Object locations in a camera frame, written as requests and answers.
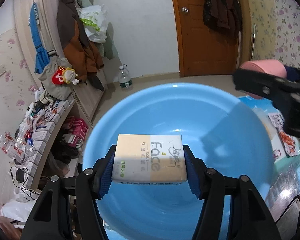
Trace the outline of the pink cylindrical roll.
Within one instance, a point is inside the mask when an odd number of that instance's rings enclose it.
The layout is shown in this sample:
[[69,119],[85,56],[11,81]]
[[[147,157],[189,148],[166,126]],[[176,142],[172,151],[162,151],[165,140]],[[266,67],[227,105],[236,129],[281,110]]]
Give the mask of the pink cylindrical roll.
[[285,82],[287,72],[284,65],[274,59],[246,61],[233,74],[235,89],[255,99],[272,100],[279,80]]

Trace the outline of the crayfish snack packet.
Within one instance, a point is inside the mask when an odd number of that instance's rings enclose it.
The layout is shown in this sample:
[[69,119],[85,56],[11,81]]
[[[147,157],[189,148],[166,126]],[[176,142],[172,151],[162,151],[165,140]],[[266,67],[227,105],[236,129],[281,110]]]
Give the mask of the crayfish snack packet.
[[279,113],[269,113],[268,118],[272,123],[272,125],[277,129],[277,132],[282,141],[286,154],[289,157],[297,156],[299,152],[296,146],[296,141],[291,135],[288,135],[283,130],[284,120],[282,115]]

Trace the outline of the light blue plastic basin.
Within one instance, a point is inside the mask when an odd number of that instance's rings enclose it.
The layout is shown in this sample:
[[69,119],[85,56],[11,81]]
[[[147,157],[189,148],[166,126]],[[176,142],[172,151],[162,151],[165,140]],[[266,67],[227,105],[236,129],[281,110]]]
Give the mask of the light blue plastic basin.
[[224,176],[248,176],[265,197],[273,150],[259,117],[239,98],[196,83],[154,86],[112,107],[96,124],[83,168],[106,156],[119,135],[137,145],[114,161],[100,215],[126,239],[191,239],[203,202],[186,180],[183,146]]

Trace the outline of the cluttered side shelf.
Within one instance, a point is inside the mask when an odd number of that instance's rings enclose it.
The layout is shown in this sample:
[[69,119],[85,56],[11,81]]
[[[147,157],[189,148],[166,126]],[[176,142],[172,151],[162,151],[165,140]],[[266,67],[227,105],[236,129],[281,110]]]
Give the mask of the cluttered side shelf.
[[34,193],[49,176],[72,176],[92,123],[75,93],[64,101],[32,102],[15,118],[14,132],[0,128],[0,189]]

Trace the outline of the large water bottle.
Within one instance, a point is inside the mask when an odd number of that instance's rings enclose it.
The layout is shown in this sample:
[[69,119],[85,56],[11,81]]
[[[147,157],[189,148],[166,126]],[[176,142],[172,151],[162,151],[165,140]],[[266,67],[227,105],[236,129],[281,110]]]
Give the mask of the large water bottle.
[[130,77],[126,64],[119,66],[118,81],[120,87],[125,90],[130,89],[133,85],[132,78]]

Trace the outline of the dark brown hanging coat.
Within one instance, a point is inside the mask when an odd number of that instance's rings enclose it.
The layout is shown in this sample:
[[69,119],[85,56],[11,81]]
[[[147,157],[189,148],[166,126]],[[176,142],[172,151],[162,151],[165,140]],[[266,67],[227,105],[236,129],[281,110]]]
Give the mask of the dark brown hanging coat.
[[242,13],[238,0],[205,0],[204,24],[231,38],[238,38],[242,29]]

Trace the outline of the brown wooden door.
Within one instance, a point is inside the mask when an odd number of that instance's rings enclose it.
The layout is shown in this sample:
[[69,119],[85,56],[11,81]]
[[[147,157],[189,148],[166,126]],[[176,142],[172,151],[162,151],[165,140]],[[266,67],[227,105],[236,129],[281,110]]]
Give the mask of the brown wooden door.
[[237,67],[238,40],[203,22],[205,0],[172,0],[181,77],[231,75]]

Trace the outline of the brown orange hanging jacket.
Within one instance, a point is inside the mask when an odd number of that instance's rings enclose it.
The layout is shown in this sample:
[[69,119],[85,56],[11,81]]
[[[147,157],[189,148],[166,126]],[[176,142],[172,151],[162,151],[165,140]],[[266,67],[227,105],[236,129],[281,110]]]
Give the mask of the brown orange hanging jacket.
[[79,18],[76,0],[59,0],[57,10],[57,28],[64,56],[75,70],[79,81],[89,81],[93,87],[104,91],[97,73],[104,67],[102,56],[85,33]]

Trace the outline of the white green plastic bag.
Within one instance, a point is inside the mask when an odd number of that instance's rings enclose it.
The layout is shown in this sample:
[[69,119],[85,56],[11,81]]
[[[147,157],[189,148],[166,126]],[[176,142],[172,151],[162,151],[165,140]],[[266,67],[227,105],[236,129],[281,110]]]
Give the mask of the white green plastic bag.
[[79,8],[77,12],[89,40],[96,43],[105,43],[109,24],[105,5]]

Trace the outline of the green hanging garment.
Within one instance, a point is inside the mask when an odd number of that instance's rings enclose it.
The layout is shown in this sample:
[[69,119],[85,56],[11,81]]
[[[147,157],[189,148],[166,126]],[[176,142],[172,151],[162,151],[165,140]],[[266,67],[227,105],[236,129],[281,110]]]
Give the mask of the green hanging garment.
[[[94,5],[94,0],[76,0],[76,7],[77,9],[79,8],[85,8]],[[107,29],[107,39],[105,43],[96,43],[95,46],[97,46],[100,54],[102,57],[106,57],[107,59],[111,60],[115,57],[117,57],[118,52],[117,49],[115,48],[115,44],[113,42],[113,39]]]

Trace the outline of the beige wardrobe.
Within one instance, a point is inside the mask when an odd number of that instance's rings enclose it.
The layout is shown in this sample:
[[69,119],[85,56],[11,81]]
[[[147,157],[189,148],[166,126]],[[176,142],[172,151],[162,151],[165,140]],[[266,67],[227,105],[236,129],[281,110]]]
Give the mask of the beige wardrobe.
[[[48,52],[64,57],[59,34],[57,30],[58,0],[14,0],[15,27],[21,50],[25,57],[31,75],[37,86],[41,86],[35,70],[36,49],[32,40],[29,27],[29,16],[33,2],[39,9],[39,33],[42,44]],[[74,95],[77,104],[81,107],[87,119],[92,122],[98,104],[104,92],[94,88],[87,80],[74,87]]]

